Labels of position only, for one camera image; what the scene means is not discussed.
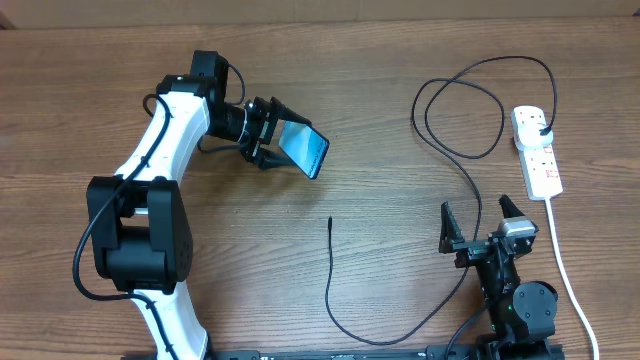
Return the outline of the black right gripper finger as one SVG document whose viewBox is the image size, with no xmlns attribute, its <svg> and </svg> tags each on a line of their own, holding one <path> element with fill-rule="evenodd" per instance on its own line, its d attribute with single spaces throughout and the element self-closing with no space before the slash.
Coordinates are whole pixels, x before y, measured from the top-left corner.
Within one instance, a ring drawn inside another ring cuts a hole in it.
<svg viewBox="0 0 640 360">
<path fill-rule="evenodd" d="M 440 253 L 453 253 L 457 251 L 465 239 L 461 233 L 454 214 L 448 202 L 441 205 L 441 232 L 439 240 Z"/>
<path fill-rule="evenodd" d="M 502 210 L 503 217 L 505 219 L 524 216 L 524 213 L 513 203 L 513 201 L 506 194 L 503 194 L 499 198 L 499 204 Z"/>
</svg>

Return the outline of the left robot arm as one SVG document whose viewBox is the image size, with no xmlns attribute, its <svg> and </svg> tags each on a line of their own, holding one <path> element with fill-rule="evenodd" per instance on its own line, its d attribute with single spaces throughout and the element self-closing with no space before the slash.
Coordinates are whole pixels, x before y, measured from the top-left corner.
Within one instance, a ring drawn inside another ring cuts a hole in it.
<svg viewBox="0 0 640 360">
<path fill-rule="evenodd" d="M 151 121 L 134 152 L 111 176 L 95 176 L 87 192 L 89 223 L 72 262 L 76 288 L 94 301 L 80 278 L 85 246 L 98 275 L 113 282 L 112 300 L 130 300 L 156 344 L 156 359 L 213 359 L 208 331 L 198 320 L 186 279 L 193 236 L 181 196 L 192 155 L 205 137 L 224 140 L 262 170 L 295 166 L 318 177 L 329 141 L 307 118 L 277 98 L 226 99 L 237 69 L 216 51 L 194 52 L 188 73 L 167 75 L 146 95 Z"/>
</svg>

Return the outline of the blue Samsung Galaxy smartphone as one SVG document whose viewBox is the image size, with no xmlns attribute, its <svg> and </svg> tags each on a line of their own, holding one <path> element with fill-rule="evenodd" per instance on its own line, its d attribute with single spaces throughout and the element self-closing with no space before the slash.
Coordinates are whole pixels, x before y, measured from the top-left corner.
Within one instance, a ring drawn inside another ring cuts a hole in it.
<svg viewBox="0 0 640 360">
<path fill-rule="evenodd" d="M 330 143 L 313 127 L 287 121 L 280 134 L 278 145 L 310 180 L 315 180 Z"/>
</svg>

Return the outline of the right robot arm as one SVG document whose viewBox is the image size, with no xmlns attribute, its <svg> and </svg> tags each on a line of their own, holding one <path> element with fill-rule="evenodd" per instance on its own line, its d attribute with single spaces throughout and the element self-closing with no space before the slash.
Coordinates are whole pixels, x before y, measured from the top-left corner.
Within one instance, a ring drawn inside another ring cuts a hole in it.
<svg viewBox="0 0 640 360">
<path fill-rule="evenodd" d="M 444 359 L 562 359 L 560 345 L 552 345 L 558 294 L 544 281 L 523 283 L 515 261 L 532 251 L 538 226 L 511 199 L 499 199 L 503 220 L 483 241 L 467 242 L 448 203 L 441 205 L 439 251 L 453 253 L 457 268 L 477 272 L 484 306 L 454 333 L 443 350 Z M 460 334 L 483 313 L 493 332 L 472 345 L 457 347 Z"/>
</svg>

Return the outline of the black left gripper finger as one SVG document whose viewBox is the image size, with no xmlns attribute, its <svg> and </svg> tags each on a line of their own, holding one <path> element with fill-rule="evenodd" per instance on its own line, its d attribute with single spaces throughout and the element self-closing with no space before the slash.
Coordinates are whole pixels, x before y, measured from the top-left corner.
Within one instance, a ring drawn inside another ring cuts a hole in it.
<svg viewBox="0 0 640 360">
<path fill-rule="evenodd" d="M 271 98 L 270 105 L 271 105 L 271 114 L 273 115 L 274 119 L 294 122 L 294 123 L 299 123 L 304 125 L 312 124 L 312 122 L 309 119 L 289 109 L 280 100 L 278 100 L 275 97 Z"/>
<path fill-rule="evenodd" d="M 261 170 L 295 165 L 295 163 L 290 158 L 279 155 L 265 148 L 258 149 L 256 156 L 254 157 L 254 164 Z"/>
</svg>

